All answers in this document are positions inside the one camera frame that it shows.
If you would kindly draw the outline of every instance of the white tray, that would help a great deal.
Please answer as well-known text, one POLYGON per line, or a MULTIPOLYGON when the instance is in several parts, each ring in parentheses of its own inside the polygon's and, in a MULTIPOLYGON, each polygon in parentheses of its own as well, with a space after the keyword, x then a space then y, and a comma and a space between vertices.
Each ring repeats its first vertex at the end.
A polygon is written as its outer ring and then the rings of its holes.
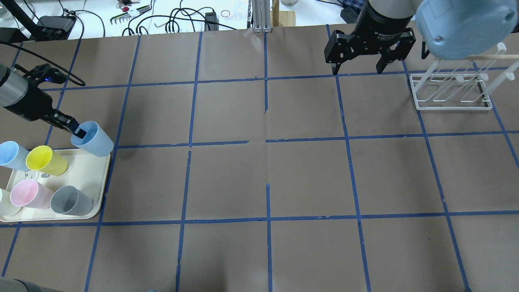
POLYGON ((18 222, 88 219, 94 217, 99 212, 99 209, 101 209, 104 186, 106 184, 106 175, 108 174, 108 166, 110 164, 110 155, 99 158, 82 149, 55 151, 69 163, 69 168, 65 173, 60 176, 51 176, 33 170, 27 172, 13 170, 6 190, 10 192, 18 182, 25 178, 35 179, 53 191, 65 185, 72 185, 85 195, 94 199, 92 211, 84 216, 71 216, 56 214, 51 208, 34 209, 22 207, 22 209, 13 216, 0 216, 0 221, 18 222))

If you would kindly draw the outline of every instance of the plastic cup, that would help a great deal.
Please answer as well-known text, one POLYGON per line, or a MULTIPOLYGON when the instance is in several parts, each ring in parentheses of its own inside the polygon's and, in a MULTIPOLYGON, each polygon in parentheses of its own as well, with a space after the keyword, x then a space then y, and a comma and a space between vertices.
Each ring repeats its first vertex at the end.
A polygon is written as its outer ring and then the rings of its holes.
POLYGON ((52 199, 50 207, 58 214, 83 216, 93 207, 94 200, 71 185, 59 188, 52 199))
POLYGON ((29 151, 14 141, 0 144, 0 165, 21 171, 29 171, 25 159, 29 151))
POLYGON ((47 209, 54 192, 34 179, 24 179, 11 191, 11 203, 15 206, 47 209))
POLYGON ((49 146, 34 148, 26 159, 27 167, 46 174, 58 176, 65 172, 68 162, 49 146))
POLYGON ((72 135, 70 137, 72 145, 97 157, 105 157, 114 149, 114 143, 96 122, 84 122, 79 127, 86 131, 87 134, 84 138, 72 135))
POLYGON ((0 189, 0 216, 12 216, 20 211, 22 207, 11 203, 11 193, 0 189))

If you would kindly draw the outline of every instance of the light blue cup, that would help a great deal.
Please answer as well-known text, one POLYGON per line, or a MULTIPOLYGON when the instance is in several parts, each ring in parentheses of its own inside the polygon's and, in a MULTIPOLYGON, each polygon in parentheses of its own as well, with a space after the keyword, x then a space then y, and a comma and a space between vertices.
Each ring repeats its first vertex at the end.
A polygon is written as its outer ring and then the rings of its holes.
POLYGON ((97 157, 105 157, 114 149, 114 143, 96 122, 84 122, 79 125, 79 127, 87 132, 87 134, 84 138, 72 135, 72 137, 70 137, 72 145, 97 157))
POLYGON ((14 141, 7 141, 0 144, 0 166, 29 171, 25 159, 29 151, 14 141))

